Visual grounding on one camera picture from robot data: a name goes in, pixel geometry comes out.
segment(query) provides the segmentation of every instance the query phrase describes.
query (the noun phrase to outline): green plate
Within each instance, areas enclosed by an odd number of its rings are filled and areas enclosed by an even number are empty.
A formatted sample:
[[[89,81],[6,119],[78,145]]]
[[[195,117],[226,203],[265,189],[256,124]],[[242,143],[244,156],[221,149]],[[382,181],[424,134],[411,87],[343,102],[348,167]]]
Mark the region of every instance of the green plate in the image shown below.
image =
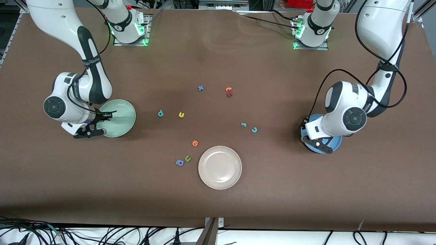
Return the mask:
[[[100,108],[101,112],[111,112],[112,119],[110,121],[101,121],[97,123],[97,129],[106,129],[106,137],[115,138],[125,135],[136,120],[136,111],[132,104],[122,99],[114,99]]]

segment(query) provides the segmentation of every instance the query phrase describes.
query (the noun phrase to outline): white floor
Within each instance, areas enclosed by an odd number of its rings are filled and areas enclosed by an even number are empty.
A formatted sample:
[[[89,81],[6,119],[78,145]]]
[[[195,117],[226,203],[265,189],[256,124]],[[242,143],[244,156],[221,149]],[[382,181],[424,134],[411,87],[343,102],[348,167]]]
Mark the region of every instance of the white floor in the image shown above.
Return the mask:
[[[108,242],[114,242],[118,237],[125,234],[131,228],[127,228],[119,234],[115,235]],[[189,228],[181,228],[180,233]],[[107,232],[107,228],[68,228],[82,237],[94,238],[100,240]],[[133,231],[125,236],[120,241],[126,245],[137,245],[146,233],[147,228],[141,228],[140,232]],[[175,228],[166,228],[157,232],[150,238],[150,245],[163,245],[169,239],[174,237]],[[191,231],[180,237],[181,242],[195,242],[201,234],[202,229]],[[13,242],[19,242],[27,232],[19,232],[13,230],[8,232],[3,237],[0,237],[0,245],[8,245]],[[235,245],[322,245],[329,234],[328,231],[218,231],[217,245],[228,245],[236,242]],[[382,232],[362,232],[367,245],[381,245],[384,233]],[[56,244],[62,245],[64,242],[60,236],[55,238]],[[358,241],[364,245],[363,241],[358,236]],[[98,245],[98,242],[85,241],[76,239],[79,245]],[[67,238],[67,243],[74,245]],[[31,234],[26,245],[39,245],[36,235]],[[357,245],[353,239],[352,232],[336,231],[330,237],[328,245]],[[435,245],[436,234],[420,234],[420,233],[388,233],[385,245]]]

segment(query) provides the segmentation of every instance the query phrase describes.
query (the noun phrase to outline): brown tabletop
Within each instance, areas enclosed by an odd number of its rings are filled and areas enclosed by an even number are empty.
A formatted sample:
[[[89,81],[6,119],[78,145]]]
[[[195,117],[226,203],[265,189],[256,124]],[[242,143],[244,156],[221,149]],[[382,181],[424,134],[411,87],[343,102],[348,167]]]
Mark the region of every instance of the brown tabletop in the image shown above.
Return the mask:
[[[103,48],[101,16],[92,8],[77,13]],[[329,51],[305,51],[293,50],[286,27],[231,11],[164,10],[148,47],[110,45],[102,54],[111,99],[135,106],[134,128],[121,138],[75,140],[42,104],[59,73],[82,72],[81,59],[24,15],[0,69],[0,213],[167,226],[222,216],[233,228],[282,229],[354,230],[364,219],[367,230],[434,231],[436,65],[421,24],[411,24],[406,38],[402,104],[369,119],[331,155],[300,141],[299,124],[330,70],[366,81],[376,68],[377,58],[356,40],[354,20],[339,14]],[[331,75],[315,113],[325,113],[325,92],[339,80],[354,82]],[[402,90],[397,78],[391,103]],[[200,156],[216,145],[242,160],[241,178],[223,191],[198,175]],[[192,161],[177,166],[186,155]]]

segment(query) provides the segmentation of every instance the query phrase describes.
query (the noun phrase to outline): white plate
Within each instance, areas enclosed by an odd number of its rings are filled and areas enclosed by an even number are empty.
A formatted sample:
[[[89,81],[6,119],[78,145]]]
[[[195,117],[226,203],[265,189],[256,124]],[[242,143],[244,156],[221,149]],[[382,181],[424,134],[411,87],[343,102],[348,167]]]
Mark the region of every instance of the white plate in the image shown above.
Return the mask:
[[[231,148],[214,146],[201,156],[198,173],[201,180],[210,188],[216,190],[230,188],[241,176],[241,158]]]

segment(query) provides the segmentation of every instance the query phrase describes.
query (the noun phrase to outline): red box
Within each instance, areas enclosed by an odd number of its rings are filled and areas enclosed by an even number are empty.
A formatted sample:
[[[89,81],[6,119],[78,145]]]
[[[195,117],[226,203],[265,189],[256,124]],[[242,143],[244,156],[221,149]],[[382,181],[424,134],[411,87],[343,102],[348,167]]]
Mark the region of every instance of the red box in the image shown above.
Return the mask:
[[[288,0],[286,6],[301,9],[310,9],[313,0]]]

